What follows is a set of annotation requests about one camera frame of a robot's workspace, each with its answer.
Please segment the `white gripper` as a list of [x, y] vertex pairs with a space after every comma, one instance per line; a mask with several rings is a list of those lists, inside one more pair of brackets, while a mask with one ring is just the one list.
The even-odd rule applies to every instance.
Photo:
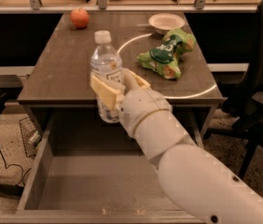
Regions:
[[[90, 86], [108, 109], [119, 110], [119, 122], [133, 138], [144, 119], [160, 111], [172, 111], [172, 106], [161, 93], [149, 89], [150, 84], [132, 70], [124, 68], [123, 75], [125, 86], [91, 72]], [[125, 87], [130, 91], [124, 96]]]

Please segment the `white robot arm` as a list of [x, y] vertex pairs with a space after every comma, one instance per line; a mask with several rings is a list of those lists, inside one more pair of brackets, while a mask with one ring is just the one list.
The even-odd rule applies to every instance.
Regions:
[[90, 86], [118, 112], [120, 124], [156, 170], [164, 194], [206, 224], [263, 224], [263, 198], [195, 144], [162, 94], [131, 70], [123, 74], [120, 84], [92, 72]]

